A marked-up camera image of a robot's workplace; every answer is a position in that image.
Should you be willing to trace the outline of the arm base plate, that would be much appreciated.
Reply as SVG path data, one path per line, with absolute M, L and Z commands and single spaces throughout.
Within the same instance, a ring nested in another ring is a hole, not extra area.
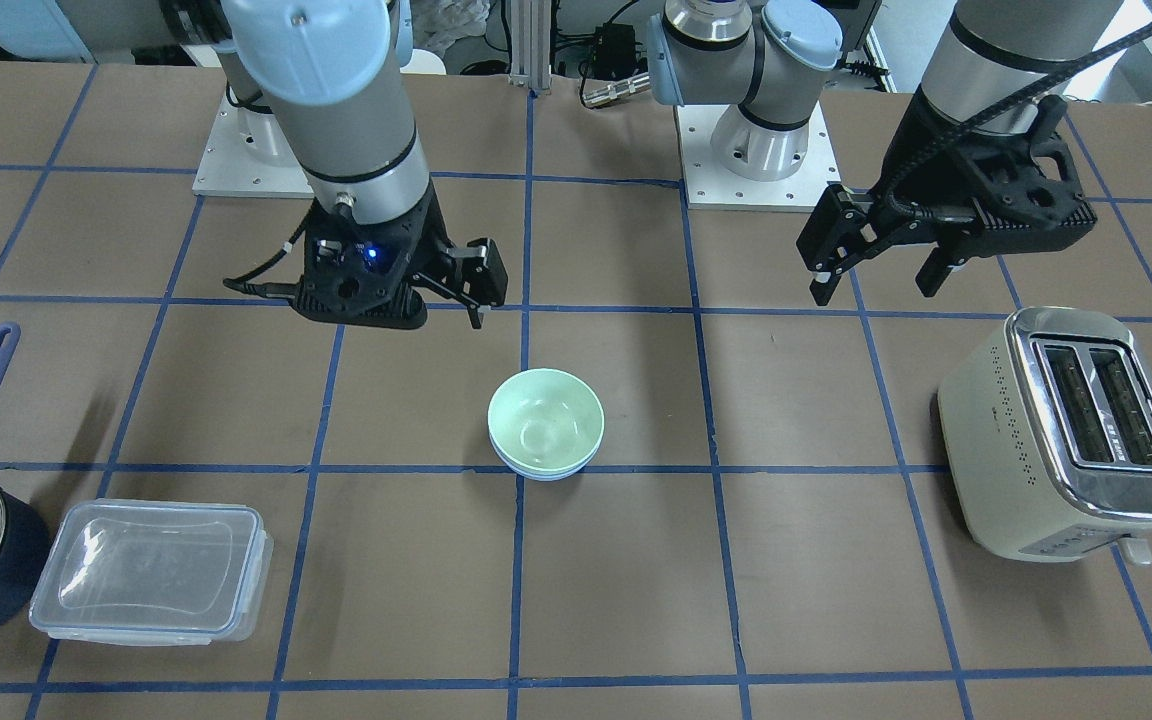
M 219 103 L 194 194 L 229 199 L 311 199 L 314 191 L 271 114 Z
M 841 181 L 819 105 L 791 131 L 755 126 L 736 106 L 687 105 L 675 115 L 690 209 L 809 213 Z

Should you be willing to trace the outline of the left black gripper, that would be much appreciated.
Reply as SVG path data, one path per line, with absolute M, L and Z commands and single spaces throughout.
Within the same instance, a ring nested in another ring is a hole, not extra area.
M 967 260 L 1058 252 L 1092 232 L 1094 210 L 1058 131 L 1068 105 L 1049 94 L 1034 109 L 1015 135 L 960 132 L 916 91 L 877 183 L 827 184 L 797 237 L 814 305 L 828 306 L 856 264 L 892 247 L 931 247 L 915 283 L 933 300 Z

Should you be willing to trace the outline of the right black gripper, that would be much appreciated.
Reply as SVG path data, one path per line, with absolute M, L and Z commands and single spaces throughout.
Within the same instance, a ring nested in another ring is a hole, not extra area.
M 303 273 L 293 309 L 314 323 L 415 331 L 429 319 L 420 290 L 467 306 L 482 331 L 486 306 L 502 306 L 509 286 L 497 243 L 456 247 L 434 195 L 382 223 L 357 223 L 353 211 L 312 202 L 306 213 Z

